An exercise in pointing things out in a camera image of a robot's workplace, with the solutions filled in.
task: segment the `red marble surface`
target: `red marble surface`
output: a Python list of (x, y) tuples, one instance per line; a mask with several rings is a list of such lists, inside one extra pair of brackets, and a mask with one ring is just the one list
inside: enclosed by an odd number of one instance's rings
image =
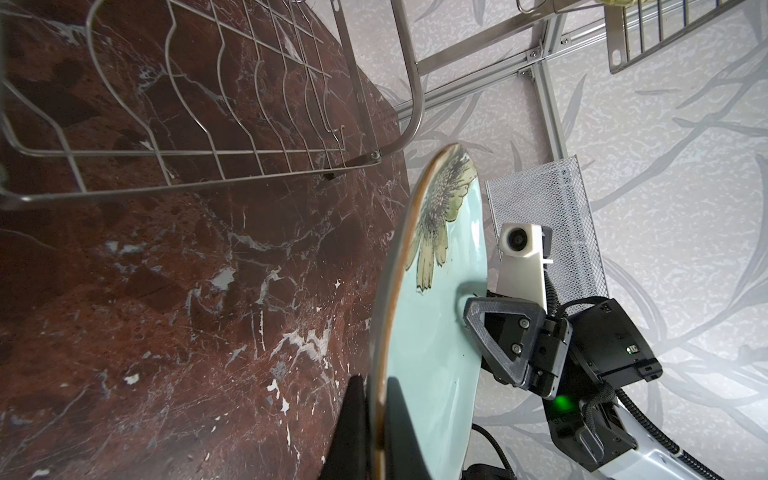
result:
[[(197, 3), (189, 5), (210, 13)], [(287, 15), (282, 2), (272, 4)], [(217, 5), (222, 22), (248, 29), (242, 2)], [(247, 5), (257, 37), (277, 45), (264, 8)], [(4, 8), (12, 13), (4, 18), (8, 78), (62, 126), (71, 146), (141, 151), (146, 132), (115, 102), (88, 55), (82, 25), (90, 2)], [(308, 8), (294, 8), (323, 40), (320, 56), (333, 74), (329, 119), (345, 125), (353, 157), (372, 139), (359, 131), (341, 50)], [(182, 95), (217, 148), (250, 149), (222, 102), (216, 25), (174, 13), (171, 58)], [(169, 28), (165, 2), (106, 2), (94, 23), (98, 57), (162, 148), (210, 149), (164, 67)], [(228, 31), (224, 37), (227, 97), (258, 147), (278, 147), (254, 94), (253, 42)], [(310, 40), (301, 40), (308, 56)], [(295, 36), (291, 42), (297, 45)], [(264, 56), (257, 76), (266, 109), (287, 147), (298, 147), (275, 93), (282, 61)], [(310, 63), (317, 60), (315, 53)], [(377, 112), (376, 140), (386, 142), (398, 134), (393, 112), (364, 82)], [(300, 113), (309, 88), (306, 71), (289, 65), (288, 108)], [(23, 143), (60, 148), (54, 131), (20, 102), (8, 99), (6, 112)], [(316, 111), (296, 116), (308, 139), (309, 114)], [(316, 135), (312, 142), (321, 143)], [(11, 190), (74, 188), (61, 158), (31, 159), (5, 142), (0, 155)], [(280, 155), (262, 160), (265, 170), (285, 167)], [(327, 159), (315, 155), (305, 166), (310, 161)], [(90, 188), (162, 182), (154, 156), (141, 153), (79, 163)], [(176, 182), (218, 175), (211, 156), (168, 164)], [(228, 176), (257, 168), (253, 155), (227, 157), (222, 166)], [(398, 154), (332, 180), (256, 180), (0, 212), (0, 478), (316, 478), (346, 380), (369, 368), (376, 282), (407, 188)]]

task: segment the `metal mesh panel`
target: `metal mesh panel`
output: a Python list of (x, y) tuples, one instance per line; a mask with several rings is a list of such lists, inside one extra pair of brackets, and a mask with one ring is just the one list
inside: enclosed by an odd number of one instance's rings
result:
[(608, 296), (576, 157), (486, 181), (485, 188), (497, 239), (502, 225), (509, 222), (537, 223), (552, 229), (550, 258), (554, 263), (547, 271), (562, 303)]

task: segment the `plate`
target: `plate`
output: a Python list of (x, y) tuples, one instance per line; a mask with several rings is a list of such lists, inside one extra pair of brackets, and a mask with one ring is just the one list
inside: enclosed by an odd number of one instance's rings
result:
[(459, 478), (480, 353), (463, 326), (485, 296), (488, 265), (475, 165), (460, 144), (427, 165), (389, 248), (372, 314), (369, 413), (374, 478), (384, 479), (386, 381), (399, 380), (434, 480)]

